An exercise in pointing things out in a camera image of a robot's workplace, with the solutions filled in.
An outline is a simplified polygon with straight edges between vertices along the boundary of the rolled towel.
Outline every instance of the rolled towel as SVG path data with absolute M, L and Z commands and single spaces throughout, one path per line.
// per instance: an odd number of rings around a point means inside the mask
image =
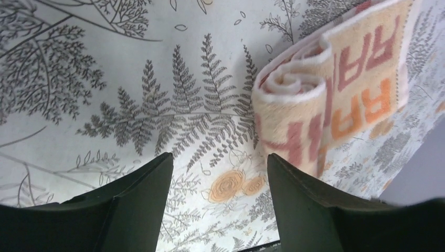
M 403 107 L 421 1 L 367 1 L 265 66 L 252 90 L 264 157 L 319 177 L 327 150 Z

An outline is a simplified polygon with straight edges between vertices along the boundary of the flower print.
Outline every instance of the flower print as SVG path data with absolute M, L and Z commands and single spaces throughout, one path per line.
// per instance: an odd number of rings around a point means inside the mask
M 213 203 L 229 201 L 242 189 L 245 177 L 243 171 L 231 170 L 223 173 L 208 190 L 208 201 Z
M 258 193 L 266 183 L 265 176 L 257 176 L 251 180 L 245 181 L 242 185 L 242 192 L 247 196 Z

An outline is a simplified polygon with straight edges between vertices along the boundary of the floral print fabric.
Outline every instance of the floral print fabric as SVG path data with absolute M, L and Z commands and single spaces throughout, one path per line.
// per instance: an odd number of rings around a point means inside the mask
M 279 239 L 250 106 L 259 69 L 363 0 L 0 0 L 0 204 L 62 202 L 172 152 L 157 251 Z M 445 4 L 424 0 L 410 100 L 326 157 L 379 195 L 445 110 Z

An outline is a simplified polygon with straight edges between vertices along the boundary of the gray surface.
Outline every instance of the gray surface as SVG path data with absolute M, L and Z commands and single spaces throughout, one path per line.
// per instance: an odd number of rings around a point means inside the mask
M 407 205 L 434 197 L 445 197 L 445 120 L 430 132 L 380 199 Z

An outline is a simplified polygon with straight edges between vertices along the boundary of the fern leaf print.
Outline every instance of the fern leaf print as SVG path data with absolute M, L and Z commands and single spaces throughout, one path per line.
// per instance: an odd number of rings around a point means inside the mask
M 188 67 L 181 56 L 181 47 L 177 45 L 173 53 L 174 92 L 172 107 L 176 113 L 192 113 L 203 106 L 202 98 L 198 96 L 201 87 L 195 88 L 196 79 L 188 73 Z
M 154 78 L 153 64 L 151 60 L 147 60 L 144 68 L 144 76 L 142 76 L 143 103 L 142 111 L 147 116 L 160 116 L 171 110 L 171 107 L 163 108 L 170 101 L 167 98 L 167 91 L 161 91 L 161 84 L 156 82 Z
M 2 59 L 0 124 L 11 113 L 26 113 L 57 125 L 64 114 L 75 120 L 80 103 L 91 104 L 92 91 L 106 84 L 94 58 L 84 53 L 83 36 L 78 26 L 59 26 L 25 40 Z
M 281 16 L 272 16 L 260 22 L 261 29 L 268 28 L 269 31 L 278 30 L 282 34 L 283 41 L 294 44 L 292 20 L 300 15 L 299 9 L 301 4 L 295 4 L 295 0 L 274 0 L 274 6 L 278 6 L 285 14 L 283 22 Z
M 233 149 L 233 145 L 238 143 L 234 140 L 236 132 L 236 124 L 231 115 L 217 115 L 209 118 L 209 130 L 205 134 L 205 140 L 199 145 L 192 159 L 187 164 L 187 171 L 189 171 L 199 159 L 201 159 L 207 152 L 216 148 L 216 144 L 222 145 L 222 149 L 217 148 L 217 153 L 214 153 L 214 159 L 210 161 L 210 167 L 215 167 L 217 163 Z
M 431 55 L 435 52 L 436 42 L 442 31 L 436 31 L 439 17 L 432 15 L 433 7 L 426 13 L 421 13 L 414 26 L 414 36 L 411 40 L 407 56 L 409 82 L 422 73 Z
M 184 131 L 187 127 L 187 120 L 179 115 L 168 115 L 166 117 L 160 117 L 156 124 L 157 129 L 159 130 L 159 138 L 157 139 L 155 147 L 155 155 L 158 156 L 162 153 L 163 149 L 171 139 L 174 139 L 179 132 Z M 175 149 L 173 154 L 175 157 L 179 155 L 178 151 Z
M 213 53 L 213 46 L 211 45 L 211 34 L 204 36 L 203 47 L 201 47 L 204 55 L 201 56 L 203 63 L 201 66 L 205 68 L 203 75 L 208 77 L 203 80 L 206 86 L 204 89 L 207 93 L 204 95 L 206 98 L 206 104 L 204 107 L 210 112 L 223 112 L 226 109 L 230 109 L 234 106 L 231 103 L 233 99 L 238 96 L 236 94 L 230 94 L 230 92 L 236 87 L 234 85 L 224 85 L 232 75 L 223 75 L 223 72 L 227 70 L 227 67 L 219 66 L 221 60 L 215 59 L 216 54 Z
M 207 113 L 189 115 L 186 121 L 183 132 L 179 134 L 173 145 L 172 154 L 175 158 L 185 151 L 185 148 L 192 146 L 195 141 L 199 140 L 200 134 L 206 134 L 207 130 L 210 129 L 208 122 L 211 121 L 211 117 Z
M 237 125 L 237 140 L 243 144 L 248 139 L 253 140 L 253 148 L 256 149 L 259 137 L 255 131 L 255 120 L 253 119 L 253 106 L 252 106 L 252 88 L 255 78 L 257 76 L 258 68 L 255 66 L 252 60 L 247 46 L 244 45 L 244 53 L 246 55 L 246 77 L 244 86 L 242 88 L 243 93 L 240 94 L 238 103 L 234 111 L 240 116 L 240 121 Z
M 91 116 L 91 122 L 85 123 L 77 134 L 108 138 L 114 133 L 116 144 L 120 147 L 133 142 L 136 153 L 142 155 L 144 147 L 152 140 L 153 130 L 166 132 L 160 126 L 165 126 L 161 120 L 171 110 L 166 107 L 169 102 L 167 91 L 161 91 L 161 85 L 154 78 L 153 64 L 147 60 L 142 77 L 143 102 L 136 104 L 130 95 L 120 87 L 118 89 L 119 109 L 103 102 L 100 106 L 101 115 Z M 157 148 L 163 148 L 165 136 L 160 136 Z
M 367 0 L 306 0 L 308 8 L 304 11 L 304 21 L 300 24 L 300 39 L 323 25 Z
M 50 26 L 48 22 L 37 17 L 34 13 L 37 6 L 24 0 L 2 0 L 0 2 L 0 53 L 4 53 L 10 43 L 17 39 L 33 35 L 44 27 Z

